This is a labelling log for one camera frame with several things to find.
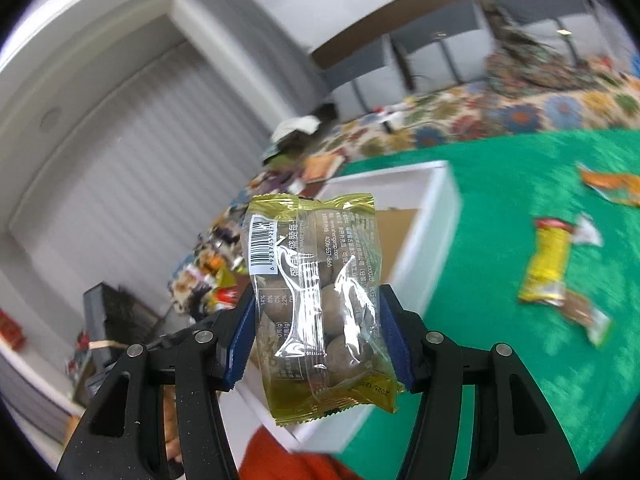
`green table cover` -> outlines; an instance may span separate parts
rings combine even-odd
[[[594,171],[640,174],[640,133],[566,132],[437,146],[348,165],[343,174],[448,160],[463,198],[460,224],[424,321],[461,345],[513,346],[574,450],[581,469],[614,433],[640,391],[640,209],[606,202],[581,184]],[[604,247],[572,249],[566,283],[614,319],[603,348],[548,306],[516,302],[534,252],[532,218],[590,214]],[[396,477],[419,396],[402,394],[389,415],[375,409],[338,455],[367,480]],[[464,478],[473,387],[466,386],[452,479]]]

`metal screw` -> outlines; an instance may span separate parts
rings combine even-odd
[[[142,351],[144,349],[145,348],[142,345],[136,343],[135,345],[131,345],[129,348],[127,348],[127,355],[129,357],[138,357],[140,354],[142,354]]]
[[[429,343],[433,343],[434,345],[439,345],[444,341],[444,336],[440,332],[436,332],[434,330],[427,334],[427,341]]]
[[[503,355],[505,357],[509,357],[513,352],[511,347],[505,343],[498,343],[495,346],[495,351],[498,352],[498,354]]]
[[[196,341],[198,343],[208,343],[213,339],[213,332],[211,330],[200,330],[196,334]]]

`candy wrapper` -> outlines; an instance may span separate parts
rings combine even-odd
[[[564,271],[574,226],[559,218],[536,218],[535,224],[536,253],[529,261],[518,299],[558,306],[564,302]]]
[[[565,318],[584,327],[594,346],[601,346],[611,319],[585,296],[566,290],[564,272],[572,244],[602,247],[602,235],[585,213],[578,215],[575,225],[559,218],[536,218],[535,224],[536,253],[529,261],[519,300],[556,307]]]
[[[602,346],[611,328],[611,319],[597,309],[589,298],[568,290],[566,299],[558,310],[570,321],[584,327],[591,344],[596,348]]]
[[[640,176],[631,173],[596,173],[578,165],[580,179],[605,200],[617,204],[640,206]]]
[[[255,197],[242,229],[256,343],[276,423],[356,404],[393,413],[399,384],[380,335],[382,254],[373,197]]]

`orange fabric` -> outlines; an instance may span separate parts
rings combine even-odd
[[[241,480],[361,480],[330,455],[289,453],[261,427],[249,441]]]

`barcode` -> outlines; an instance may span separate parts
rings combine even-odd
[[[253,215],[249,226],[249,274],[277,274],[278,221]]]

